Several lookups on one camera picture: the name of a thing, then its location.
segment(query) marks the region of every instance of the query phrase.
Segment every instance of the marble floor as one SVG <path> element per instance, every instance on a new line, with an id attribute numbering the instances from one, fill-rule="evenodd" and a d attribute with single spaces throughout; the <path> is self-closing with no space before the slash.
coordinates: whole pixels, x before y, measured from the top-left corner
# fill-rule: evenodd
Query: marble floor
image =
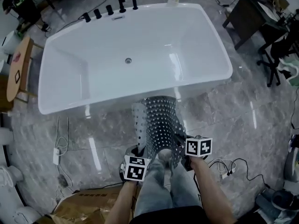
<path id="1" fill-rule="evenodd" d="M 43 12 L 43 19 L 54 34 L 65 24 L 77 19 L 103 0 L 62 0 L 54 3 L 57 12 L 50 7 Z M 167 0 L 137 0 L 138 4 L 166 2 Z M 255 34 L 235 51 L 231 28 L 224 29 L 225 14 L 215 0 L 180 0 L 199 3 L 214 24 L 233 65 L 232 77 L 223 84 L 179 103 L 187 133 L 200 134 L 214 139 L 212 160 L 217 157 L 246 159 L 249 177 L 263 174 L 274 189 L 283 184 L 283 168 L 287 155 L 287 142 L 293 133 L 290 117 L 293 111 L 295 89 L 281 79 L 266 86 L 269 71 L 258 67 L 257 49 L 263 39 Z M 233 0 L 220 0 L 230 3 Z M 101 7 L 117 0 L 108 0 Z M 124 3 L 131 6 L 131 0 Z M 46 37 L 36 26 L 28 34 L 38 44 L 45 44 Z M 34 62 L 29 74 L 29 89 L 38 90 L 38 76 L 42 53 L 35 50 Z M 57 169 L 52 163 L 56 138 L 57 114 L 42 115 L 37 99 L 29 98 L 28 104 L 18 101 L 10 116 L 15 143 L 9 146 L 10 161 L 24 174 L 18 184 L 25 202 L 41 213 L 49 213 L 55 206 Z M 299 120 L 294 116 L 295 126 Z M 66 136 L 67 117 L 60 117 L 59 134 Z M 99 188 L 119 182 L 118 168 L 127 147 L 136 143 L 133 117 L 130 109 L 115 112 L 100 110 L 97 115 L 69 117 L 69 150 L 61 157 L 61 166 L 73 182 L 73 190 Z M 240 217 L 249 211 L 256 195 L 264 189 L 260 178 L 246 180 L 246 166 L 240 161 L 236 172 L 221 181 L 215 166 L 215 178 L 230 199 L 234 213 Z M 65 196 L 70 194 L 64 189 Z"/>

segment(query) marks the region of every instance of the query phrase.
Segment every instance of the metal sheet with holes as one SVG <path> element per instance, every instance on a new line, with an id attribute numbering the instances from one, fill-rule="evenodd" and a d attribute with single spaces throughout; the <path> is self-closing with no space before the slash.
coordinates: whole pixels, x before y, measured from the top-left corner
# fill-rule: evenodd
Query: metal sheet with holes
<path id="1" fill-rule="evenodd" d="M 183 151 L 176 144 L 174 135 L 178 134 L 186 139 L 185 128 L 177 116 L 176 102 L 173 97 L 155 96 L 132 105 L 138 152 L 146 147 L 147 157 L 154 160 L 162 149 L 170 149 L 171 165 L 174 168 L 178 165 L 180 153 Z"/>

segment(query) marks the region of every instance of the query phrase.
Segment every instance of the white cube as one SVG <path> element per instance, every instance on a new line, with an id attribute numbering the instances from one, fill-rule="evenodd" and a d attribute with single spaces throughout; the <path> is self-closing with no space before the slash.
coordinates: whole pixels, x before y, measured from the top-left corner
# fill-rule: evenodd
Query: white cube
<path id="1" fill-rule="evenodd" d="M 203 157 L 212 153 L 212 138 L 186 139 L 185 154 L 194 157 Z"/>
<path id="2" fill-rule="evenodd" d="M 122 165 L 123 176 L 127 180 L 143 182 L 151 159 L 125 155 Z"/>

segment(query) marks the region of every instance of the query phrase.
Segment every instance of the freestanding bathtub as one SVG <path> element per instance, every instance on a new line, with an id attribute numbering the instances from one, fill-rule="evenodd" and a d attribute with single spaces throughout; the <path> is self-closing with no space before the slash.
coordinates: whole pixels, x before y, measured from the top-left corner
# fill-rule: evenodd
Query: freestanding bathtub
<path id="1" fill-rule="evenodd" d="M 39 77 L 42 114 L 88 113 L 153 95 L 176 98 L 230 78 L 232 65 L 198 4 L 127 8 L 47 39 Z"/>

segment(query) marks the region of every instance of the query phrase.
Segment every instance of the power strip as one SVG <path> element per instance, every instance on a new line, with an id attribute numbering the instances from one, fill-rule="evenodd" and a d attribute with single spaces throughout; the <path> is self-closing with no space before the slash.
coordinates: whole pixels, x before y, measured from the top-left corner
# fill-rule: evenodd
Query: power strip
<path id="1" fill-rule="evenodd" d="M 60 161 L 60 150 L 58 148 L 54 148 L 54 151 L 53 151 L 53 163 L 55 165 L 59 165 L 59 161 Z"/>
<path id="2" fill-rule="evenodd" d="M 228 176 L 232 175 L 235 172 L 235 168 L 232 168 L 231 173 L 230 172 L 225 172 L 223 174 L 220 174 L 220 179 L 225 179 Z"/>

